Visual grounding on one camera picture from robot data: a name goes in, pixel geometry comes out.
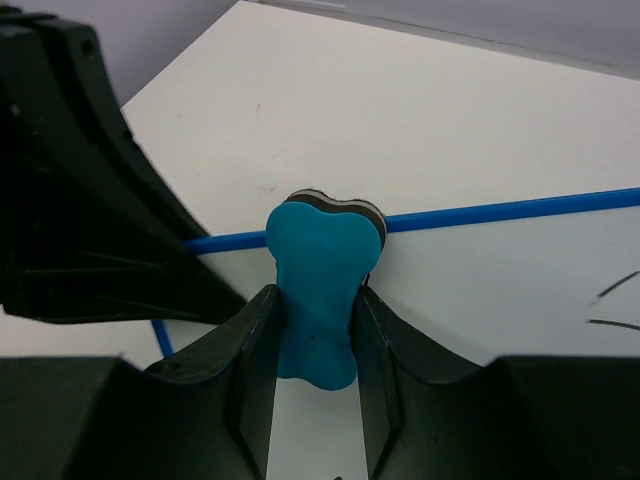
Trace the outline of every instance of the blue bone-shaped object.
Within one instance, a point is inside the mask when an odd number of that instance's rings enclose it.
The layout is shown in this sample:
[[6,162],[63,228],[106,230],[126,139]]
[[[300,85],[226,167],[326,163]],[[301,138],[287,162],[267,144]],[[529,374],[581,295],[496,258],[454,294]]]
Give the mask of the blue bone-shaped object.
[[269,217],[267,246],[286,315],[280,378],[301,378],[325,390],[345,388],[356,378],[351,311],[386,235],[382,214],[369,206],[380,216],[376,223],[363,205],[335,202],[320,192],[293,194]]

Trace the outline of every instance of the white table surface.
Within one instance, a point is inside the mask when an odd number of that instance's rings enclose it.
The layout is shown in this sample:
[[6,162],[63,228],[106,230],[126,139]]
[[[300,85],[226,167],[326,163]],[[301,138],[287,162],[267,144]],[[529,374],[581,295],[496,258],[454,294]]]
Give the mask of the white table surface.
[[139,368],[162,358],[151,322],[52,325],[6,315],[0,307],[0,356],[121,356]]
[[253,3],[124,112],[213,235],[310,186],[398,214],[640,178],[635,80]]

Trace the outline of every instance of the foam sponge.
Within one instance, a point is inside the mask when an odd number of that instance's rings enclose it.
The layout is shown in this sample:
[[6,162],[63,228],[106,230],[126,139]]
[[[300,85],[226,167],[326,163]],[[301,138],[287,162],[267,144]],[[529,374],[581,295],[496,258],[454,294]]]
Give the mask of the foam sponge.
[[271,213],[266,233],[286,315],[278,376],[325,390],[349,386],[357,374],[351,311],[382,252],[384,217],[367,202],[305,190]]

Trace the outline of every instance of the blue foam toy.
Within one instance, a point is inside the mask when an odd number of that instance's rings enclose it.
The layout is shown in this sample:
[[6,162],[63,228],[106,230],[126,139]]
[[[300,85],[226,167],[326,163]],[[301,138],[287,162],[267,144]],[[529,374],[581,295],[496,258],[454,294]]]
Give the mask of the blue foam toy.
[[326,213],[292,201],[271,213],[266,237],[286,315],[278,376],[324,390],[349,386],[357,374],[351,311],[380,257],[378,230],[358,213]]

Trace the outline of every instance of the gray wall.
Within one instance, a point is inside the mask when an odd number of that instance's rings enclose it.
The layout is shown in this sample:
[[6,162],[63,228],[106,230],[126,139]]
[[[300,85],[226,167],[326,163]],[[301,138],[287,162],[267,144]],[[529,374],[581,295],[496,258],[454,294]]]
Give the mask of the gray wall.
[[640,69],[640,0],[344,0],[352,13]]
[[135,95],[236,0],[13,0],[92,24],[121,104]]

